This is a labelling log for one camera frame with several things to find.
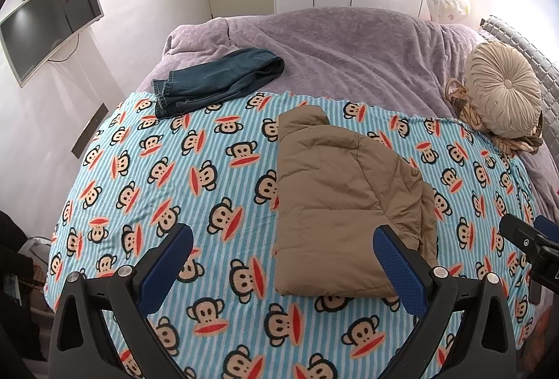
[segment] grey quilted headboard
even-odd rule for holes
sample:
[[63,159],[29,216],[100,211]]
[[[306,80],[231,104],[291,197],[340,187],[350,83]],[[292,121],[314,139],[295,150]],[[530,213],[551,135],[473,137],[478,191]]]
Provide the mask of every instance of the grey quilted headboard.
[[532,65],[542,87],[543,139],[559,167],[559,68],[502,19],[490,16],[479,31],[486,40],[498,39],[518,49]]

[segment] blue clamp pad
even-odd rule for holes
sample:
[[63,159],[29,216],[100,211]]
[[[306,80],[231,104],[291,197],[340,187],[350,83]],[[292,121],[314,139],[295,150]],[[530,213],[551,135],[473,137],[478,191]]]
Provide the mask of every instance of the blue clamp pad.
[[373,250],[406,311],[422,317],[429,306],[425,286],[381,227],[373,233]]
[[559,243],[559,226],[548,220],[543,215],[538,215],[534,220],[534,228],[544,234],[552,242]]
[[186,224],[179,223],[174,229],[179,231],[140,284],[136,306],[144,317],[157,312],[161,308],[161,304],[167,297],[178,273],[192,251],[194,237],[191,228]]

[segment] purple blanket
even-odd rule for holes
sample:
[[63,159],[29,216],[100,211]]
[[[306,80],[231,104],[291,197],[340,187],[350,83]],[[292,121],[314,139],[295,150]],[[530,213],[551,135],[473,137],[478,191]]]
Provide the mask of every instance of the purple blanket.
[[[381,106],[423,117],[453,117],[445,81],[462,79],[468,54],[482,38],[462,25],[438,25],[385,9],[308,8],[270,16],[217,18],[178,26],[163,59],[137,91],[170,70],[216,60],[239,48],[271,50],[285,71],[264,87],[296,95]],[[559,176],[547,147],[521,156],[539,212],[559,222]]]

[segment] black clamp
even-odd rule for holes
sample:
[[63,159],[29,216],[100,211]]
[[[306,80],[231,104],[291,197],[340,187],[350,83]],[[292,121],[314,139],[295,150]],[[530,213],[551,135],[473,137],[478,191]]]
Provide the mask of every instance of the black clamp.
[[559,227],[538,216],[534,226],[526,224],[511,214],[501,218],[499,233],[526,255],[532,264],[530,280],[559,293]]
[[[193,244],[191,228],[178,223],[136,266],[103,278],[71,272],[52,326],[49,377],[130,379],[128,370],[146,379],[185,379],[146,317],[161,307]],[[102,310],[114,313],[133,360],[119,357]]]
[[499,277],[453,277],[431,268],[387,225],[375,229],[373,249],[406,311],[418,324],[379,379],[420,379],[455,311],[464,311],[437,379],[514,379],[516,350],[507,299]]

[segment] brown puffer jacket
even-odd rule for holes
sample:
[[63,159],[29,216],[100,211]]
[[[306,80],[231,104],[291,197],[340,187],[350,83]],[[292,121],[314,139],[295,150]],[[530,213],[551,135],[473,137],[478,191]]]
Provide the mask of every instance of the brown puffer jacket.
[[372,249],[381,224],[437,264],[433,189],[419,169],[367,136],[331,126],[319,106],[291,109],[279,126],[276,291],[394,296]]

